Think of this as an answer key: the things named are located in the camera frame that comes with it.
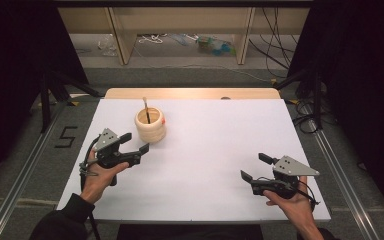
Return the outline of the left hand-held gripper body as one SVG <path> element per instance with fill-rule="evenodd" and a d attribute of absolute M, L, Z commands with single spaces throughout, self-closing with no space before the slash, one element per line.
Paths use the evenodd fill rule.
<path fill-rule="evenodd" d="M 97 163 L 105 169 L 110 169 L 116 165 L 127 162 L 130 167 L 138 165 L 142 155 L 139 150 L 127 153 L 119 151 L 118 136 L 109 128 L 105 128 L 99 136 L 95 145 Z"/>

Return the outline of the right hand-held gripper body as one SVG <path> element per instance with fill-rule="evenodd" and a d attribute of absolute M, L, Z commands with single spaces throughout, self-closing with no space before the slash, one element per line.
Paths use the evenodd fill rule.
<path fill-rule="evenodd" d="M 250 183 L 254 195 L 262 195 L 264 190 L 275 192 L 284 199 L 291 199 L 299 192 L 300 176 L 318 176 L 319 172 L 289 156 L 277 159 L 273 166 L 273 179 L 254 179 Z"/>

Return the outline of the cream ribbed pen holder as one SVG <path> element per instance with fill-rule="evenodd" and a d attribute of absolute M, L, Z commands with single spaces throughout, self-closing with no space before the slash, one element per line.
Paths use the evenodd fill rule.
<path fill-rule="evenodd" d="M 155 107 L 149 107 L 151 123 L 147 123 L 145 109 L 140 110 L 135 116 L 135 125 L 139 137 L 146 143 L 156 143 L 166 135 L 166 119 L 163 112 Z"/>

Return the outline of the black brush with orange tip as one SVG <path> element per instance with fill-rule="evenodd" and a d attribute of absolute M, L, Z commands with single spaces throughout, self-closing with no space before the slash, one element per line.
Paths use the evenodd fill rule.
<path fill-rule="evenodd" d="M 149 114 L 147 98 L 143 97 L 142 99 L 143 99 L 143 102 L 144 102 L 144 109 L 145 109 L 145 115 L 146 115 L 146 118 L 147 118 L 147 123 L 150 124 L 151 123 L 151 118 L 150 118 L 150 114 Z"/>

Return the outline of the person's left hand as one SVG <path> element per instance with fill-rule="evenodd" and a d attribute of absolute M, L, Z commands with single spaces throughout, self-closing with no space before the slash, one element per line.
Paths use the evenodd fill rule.
<path fill-rule="evenodd" d="M 102 168 L 97 163 L 91 164 L 88 167 L 90 175 L 85 179 L 80 197 L 90 204 L 95 204 L 102 197 L 104 190 L 111 184 L 113 177 L 128 167 L 127 162 L 120 163 L 110 169 Z"/>

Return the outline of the person's right hand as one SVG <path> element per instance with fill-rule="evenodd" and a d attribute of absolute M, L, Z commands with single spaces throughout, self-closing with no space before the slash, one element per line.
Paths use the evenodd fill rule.
<path fill-rule="evenodd" d="M 264 190 L 263 195 L 268 199 L 266 204 L 278 206 L 297 230 L 309 231 L 316 226 L 310 201 L 305 196 L 297 193 L 291 199 L 284 199 L 269 190 Z"/>

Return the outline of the white board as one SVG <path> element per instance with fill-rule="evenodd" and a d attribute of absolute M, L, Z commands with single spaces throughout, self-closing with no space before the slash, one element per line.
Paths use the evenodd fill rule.
<path fill-rule="evenodd" d="M 241 174 L 272 177 L 259 160 L 307 160 L 281 99 L 152 100 L 166 119 L 165 137 L 140 164 L 119 173 L 93 212 L 99 222 L 263 223 L 284 213 L 255 195 Z"/>

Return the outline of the black tripod stand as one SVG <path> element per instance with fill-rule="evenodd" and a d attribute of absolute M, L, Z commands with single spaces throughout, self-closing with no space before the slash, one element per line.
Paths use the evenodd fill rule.
<path fill-rule="evenodd" d="M 295 95 L 299 100 L 312 99 L 312 111 L 305 115 L 304 118 L 312 120 L 315 124 L 314 132 L 322 129 L 321 123 L 321 75 L 318 67 L 310 64 L 308 67 L 299 70 L 280 83 L 276 83 L 274 88 L 278 91 L 284 87 L 299 81 L 298 87 L 295 90 Z"/>
<path fill-rule="evenodd" d="M 84 83 L 81 83 L 66 74 L 63 74 L 58 71 L 48 71 L 46 72 L 42 79 L 40 80 L 40 96 L 42 104 L 42 130 L 44 133 L 51 124 L 51 110 L 50 110 L 50 100 L 49 93 L 55 97 L 58 102 L 67 103 L 70 99 L 70 95 L 66 90 L 65 86 L 71 85 L 75 88 L 85 92 L 86 94 L 93 97 L 103 97 L 103 94 L 92 89 Z"/>

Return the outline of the person's dark clothing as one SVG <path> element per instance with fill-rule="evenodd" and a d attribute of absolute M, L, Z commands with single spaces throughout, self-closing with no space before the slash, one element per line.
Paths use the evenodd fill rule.
<path fill-rule="evenodd" d="M 259 225 L 121 224 L 117 240 L 264 240 Z"/>

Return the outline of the clear plastic bag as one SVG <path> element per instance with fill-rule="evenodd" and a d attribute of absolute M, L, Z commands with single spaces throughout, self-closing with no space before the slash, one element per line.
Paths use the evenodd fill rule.
<path fill-rule="evenodd" d="M 98 40 L 97 47 L 103 56 L 115 57 L 118 55 L 117 47 L 112 34 L 101 35 Z"/>

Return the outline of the wooden shelf unit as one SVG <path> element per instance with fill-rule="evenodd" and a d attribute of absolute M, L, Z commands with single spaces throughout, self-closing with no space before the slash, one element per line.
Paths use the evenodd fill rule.
<path fill-rule="evenodd" d="M 71 34 L 111 34 L 119 60 L 129 62 L 139 34 L 230 34 L 237 63 L 245 63 L 249 36 L 299 35 L 309 9 L 281 7 L 60 7 L 59 14 Z"/>

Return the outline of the black curtain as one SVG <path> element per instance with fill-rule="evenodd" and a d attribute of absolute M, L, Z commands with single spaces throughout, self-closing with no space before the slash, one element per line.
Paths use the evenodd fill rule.
<path fill-rule="evenodd" d="M 317 49 L 334 115 L 384 196 L 384 0 L 313 0 L 289 72 Z"/>
<path fill-rule="evenodd" d="M 50 71 L 88 82 L 53 0 L 0 0 L 0 163 Z"/>

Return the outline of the colourful plastic toys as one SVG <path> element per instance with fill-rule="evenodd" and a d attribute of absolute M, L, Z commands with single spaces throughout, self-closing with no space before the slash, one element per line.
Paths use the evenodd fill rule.
<path fill-rule="evenodd" d="M 210 53 L 214 56 L 236 54 L 236 51 L 230 42 L 216 39 L 214 37 L 199 36 L 196 40 L 196 43 L 198 44 L 198 47 L 201 51 Z"/>

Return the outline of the aluminium floor rail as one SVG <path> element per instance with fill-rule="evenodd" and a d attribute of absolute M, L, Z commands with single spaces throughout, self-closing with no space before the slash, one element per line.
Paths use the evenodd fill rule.
<path fill-rule="evenodd" d="M 33 149 L 31 150 L 27 160 L 20 170 L 16 180 L 12 184 L 9 193 L 0 202 L 0 236 L 5 229 L 22 192 L 24 191 L 35 167 L 40 160 L 43 151 L 52 135 L 55 124 L 60 118 L 61 113 L 65 108 L 65 103 L 57 103 L 54 112 L 51 115 L 49 125 L 40 133 Z"/>
<path fill-rule="evenodd" d="M 335 178 L 342 196 L 365 240 L 380 240 L 379 234 L 374 228 L 373 221 L 365 210 L 360 198 L 352 186 L 349 178 L 346 176 L 344 168 L 341 166 L 326 134 L 323 131 L 322 123 L 316 117 L 316 104 L 302 105 L 303 114 L 309 118 L 309 126 L 313 131 L 313 135 L 324 155 L 327 165 L 329 166 L 333 177 Z"/>

